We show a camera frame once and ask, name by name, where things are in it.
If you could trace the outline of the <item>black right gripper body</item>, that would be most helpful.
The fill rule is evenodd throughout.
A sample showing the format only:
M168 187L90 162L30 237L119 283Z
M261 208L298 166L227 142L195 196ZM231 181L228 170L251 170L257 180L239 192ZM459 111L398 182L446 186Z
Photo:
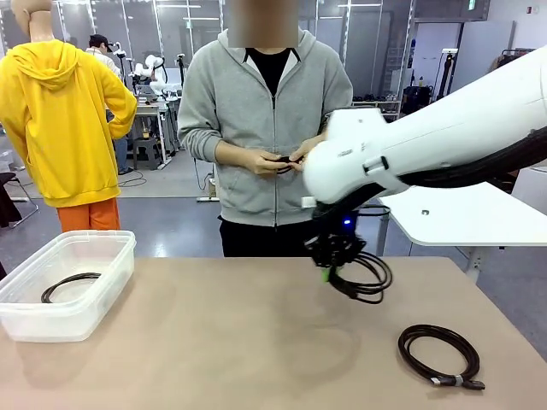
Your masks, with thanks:
M315 265L326 269L352 262L365 245L366 242L355 233L321 233L304 243Z

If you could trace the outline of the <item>person left hand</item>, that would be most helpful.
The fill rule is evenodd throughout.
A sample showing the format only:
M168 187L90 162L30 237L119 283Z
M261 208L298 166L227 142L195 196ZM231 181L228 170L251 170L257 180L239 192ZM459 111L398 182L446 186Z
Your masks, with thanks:
M326 134L323 132L313 138L304 140L300 147L289 155L289 165L292 169L301 172L303 164L307 159L308 154L313 148L326 139Z

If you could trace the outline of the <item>person right hand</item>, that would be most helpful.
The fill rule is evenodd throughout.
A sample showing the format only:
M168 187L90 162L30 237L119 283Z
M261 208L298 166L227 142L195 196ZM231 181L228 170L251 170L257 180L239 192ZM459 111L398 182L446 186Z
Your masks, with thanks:
M274 175L291 169L289 159L261 149L245 149L240 166L259 176Z

